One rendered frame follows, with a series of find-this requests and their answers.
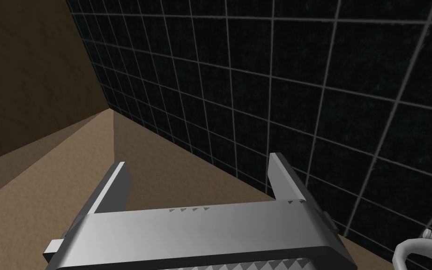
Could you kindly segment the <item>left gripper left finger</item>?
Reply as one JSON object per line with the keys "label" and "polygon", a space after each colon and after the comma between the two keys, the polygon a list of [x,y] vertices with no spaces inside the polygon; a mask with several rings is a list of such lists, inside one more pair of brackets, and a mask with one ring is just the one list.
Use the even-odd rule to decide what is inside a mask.
{"label": "left gripper left finger", "polygon": [[83,206],[82,214],[125,211],[131,185],[127,163],[114,163]]}

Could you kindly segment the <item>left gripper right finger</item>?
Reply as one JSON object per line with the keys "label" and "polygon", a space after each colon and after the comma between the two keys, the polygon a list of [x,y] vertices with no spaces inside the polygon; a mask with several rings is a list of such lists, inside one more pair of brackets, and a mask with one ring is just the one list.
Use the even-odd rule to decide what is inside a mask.
{"label": "left gripper right finger", "polygon": [[276,200],[310,201],[308,190],[282,153],[270,153],[268,179]]}

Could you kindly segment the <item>white curved fixture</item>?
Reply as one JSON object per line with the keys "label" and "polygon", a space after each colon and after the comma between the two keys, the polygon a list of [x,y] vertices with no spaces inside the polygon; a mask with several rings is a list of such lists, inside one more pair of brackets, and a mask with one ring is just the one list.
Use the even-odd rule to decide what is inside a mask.
{"label": "white curved fixture", "polygon": [[406,259],[410,254],[432,259],[432,230],[425,229],[420,238],[408,239],[396,246],[392,258],[394,270],[408,270]]}

